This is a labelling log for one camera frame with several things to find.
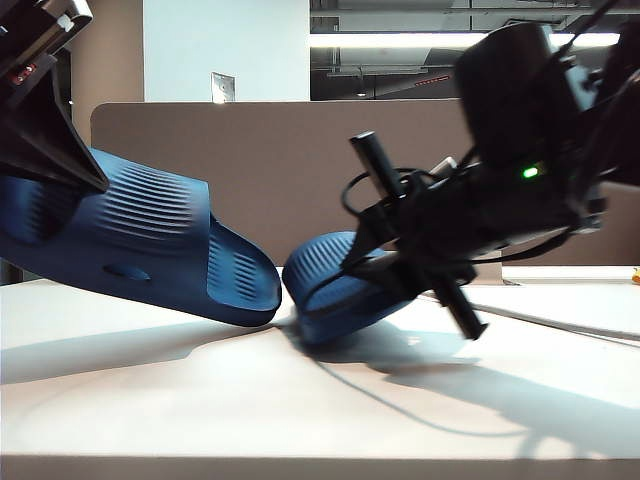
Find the slide sandal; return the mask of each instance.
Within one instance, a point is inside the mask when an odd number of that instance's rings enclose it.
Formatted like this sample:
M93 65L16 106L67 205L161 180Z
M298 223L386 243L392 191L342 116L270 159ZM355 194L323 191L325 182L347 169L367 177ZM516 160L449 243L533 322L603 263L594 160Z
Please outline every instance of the slide sandal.
M0 257L60 283L221 322L273 318L278 272L212 216L205 182L90 152L110 181L104 194L0 176Z
M285 263L282 280L298 308L303 340L324 343L367 327L407 305L365 280L339 276L355 232L320 235L298 247ZM371 256L383 255L376 249Z

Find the ribbed texture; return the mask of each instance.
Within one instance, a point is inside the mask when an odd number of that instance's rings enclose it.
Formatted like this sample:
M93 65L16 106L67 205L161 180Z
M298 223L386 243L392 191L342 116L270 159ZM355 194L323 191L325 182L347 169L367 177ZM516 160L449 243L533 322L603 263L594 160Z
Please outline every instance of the ribbed texture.
M110 177L96 227L107 243L177 256L188 245L191 195L179 177L128 164Z
M340 270L340 263L353 243L353 232L321 235L300 246L287 260L283 280L296 302L311 289ZM342 277L316 292L308 308L332 304L336 299L355 295L367 283L351 277Z
M234 286L238 295L245 300L254 300L256 294L256 261L241 253L233 254Z
M216 237L209 236L209 262L207 264L207 290L215 291L224 287L220 259L222 247Z
M71 218L78 203L78 195L58 185L44 185L23 180L28 199L9 226L10 233L19 240L38 244L59 232Z
M315 242L300 247L287 261L291 281L305 285L315 285L320 280L338 271L351 244L352 235L322 236Z

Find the cubicle divider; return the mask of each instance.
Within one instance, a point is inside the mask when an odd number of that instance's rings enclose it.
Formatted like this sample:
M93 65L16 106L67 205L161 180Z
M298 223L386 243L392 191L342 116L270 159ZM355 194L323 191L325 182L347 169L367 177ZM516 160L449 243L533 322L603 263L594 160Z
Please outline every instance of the cubicle divider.
M218 219L282 265L305 240L353 230L339 195L362 171L348 139L375 130L396 166L428 169L471 145L458 100L272 103L113 103L91 121L92 145L209 182ZM360 192L366 206L373 190ZM606 187L605 228L537 265L640 263L640 193Z

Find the black cable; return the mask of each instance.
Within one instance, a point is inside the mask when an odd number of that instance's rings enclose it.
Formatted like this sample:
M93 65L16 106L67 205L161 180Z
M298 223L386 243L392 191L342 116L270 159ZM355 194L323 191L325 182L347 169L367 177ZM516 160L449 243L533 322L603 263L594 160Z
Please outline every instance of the black cable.
M554 62L556 60L558 60L561 57L564 57L567 52L569 50L571 50L571 47L573 46L573 43L576 41L576 39L582 35L583 33L585 33L587 30L590 30L596 23L598 23L600 21L600 19L609 11L611 10L611 8L613 8L613 6L618 3L620 0L609 0L608 2L604 3L603 5L600 6L600 8L598 8L598 10L596 10L594 12L594 14L589 17L589 19L584 22L582 24L582 26L576 30L576 32L574 33L573 37L571 37L571 40L569 40L567 43L565 43L562 47L560 47L556 53L553 54L553 56L549 59L549 62Z
M417 173L419 175L423 175L425 177L428 177L428 178L430 178L430 179L432 179L434 181L442 180L442 178L438 177L437 175L429 173L426 170L422 170L420 168L398 167L398 168L394 168L394 170L396 172L398 172L398 173ZM349 183L347 183L347 186L344 187L344 189L340 193L340 203L342 204L342 207L347 212L349 212L351 215L353 215L355 217L359 217L362 212L359 211L359 210L356 210L355 208L353 208L351 203L349 203L349 197L348 197L349 192L358 183L360 183L365 178L369 178L370 176L371 176L371 174L369 172L363 172L360 175L352 178L351 181L349 181Z

